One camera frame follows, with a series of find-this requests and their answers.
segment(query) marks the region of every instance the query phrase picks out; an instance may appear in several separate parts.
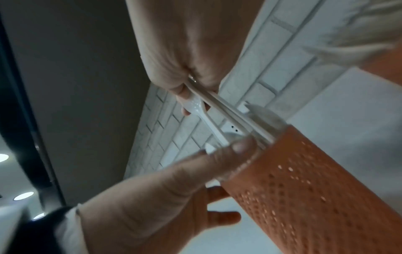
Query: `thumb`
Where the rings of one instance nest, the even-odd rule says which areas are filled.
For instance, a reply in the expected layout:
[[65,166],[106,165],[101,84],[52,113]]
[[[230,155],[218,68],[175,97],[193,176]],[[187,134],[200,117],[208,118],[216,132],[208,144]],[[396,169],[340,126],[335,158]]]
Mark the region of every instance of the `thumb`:
[[171,172],[174,175],[175,189],[185,194],[193,193],[212,179],[240,167],[256,150],[257,142],[250,136],[212,154],[184,161]]

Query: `fingernail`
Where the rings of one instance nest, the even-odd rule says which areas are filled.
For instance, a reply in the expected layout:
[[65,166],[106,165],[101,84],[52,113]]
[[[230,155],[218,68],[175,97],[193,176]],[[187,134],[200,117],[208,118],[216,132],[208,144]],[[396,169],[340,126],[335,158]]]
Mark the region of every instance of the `fingernail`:
[[254,141],[254,138],[251,136],[244,138],[240,141],[237,141],[232,145],[232,149],[237,154],[247,153],[254,147],[255,147],[255,141]]

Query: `ceiling light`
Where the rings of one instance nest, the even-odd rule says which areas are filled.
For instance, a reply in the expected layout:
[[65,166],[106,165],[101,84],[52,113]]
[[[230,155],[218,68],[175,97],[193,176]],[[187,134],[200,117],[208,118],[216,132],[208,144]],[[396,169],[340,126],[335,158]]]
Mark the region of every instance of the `ceiling light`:
[[3,162],[3,161],[5,161],[5,160],[7,160],[8,159],[8,155],[6,155],[6,154],[0,154],[0,162]]
[[34,194],[34,193],[33,193],[32,191],[26,192],[26,193],[23,193],[23,194],[21,194],[21,195],[16,196],[16,197],[14,198],[14,200],[15,200],[15,201],[18,201],[18,200],[22,200],[22,199],[25,199],[25,198],[29,198],[29,197],[32,196],[33,194]]
[[44,216],[45,216],[45,213],[41,213],[41,214],[38,214],[37,216],[35,216],[32,220],[37,220],[37,219],[40,219],[40,218],[42,218]]

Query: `white cuff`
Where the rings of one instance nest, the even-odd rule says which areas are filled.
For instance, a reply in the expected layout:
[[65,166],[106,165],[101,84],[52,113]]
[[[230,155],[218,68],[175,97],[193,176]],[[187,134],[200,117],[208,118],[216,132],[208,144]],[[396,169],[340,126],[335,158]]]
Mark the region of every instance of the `white cuff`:
[[64,254],[89,254],[82,232],[78,206],[65,214],[66,218],[54,231],[57,243]]

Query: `perforated surface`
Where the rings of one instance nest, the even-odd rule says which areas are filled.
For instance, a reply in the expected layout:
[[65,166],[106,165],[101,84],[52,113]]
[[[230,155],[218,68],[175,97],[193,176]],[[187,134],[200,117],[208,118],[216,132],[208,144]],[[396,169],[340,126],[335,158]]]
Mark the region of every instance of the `perforated surface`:
[[285,254],[400,254],[402,218],[293,126],[222,186]]

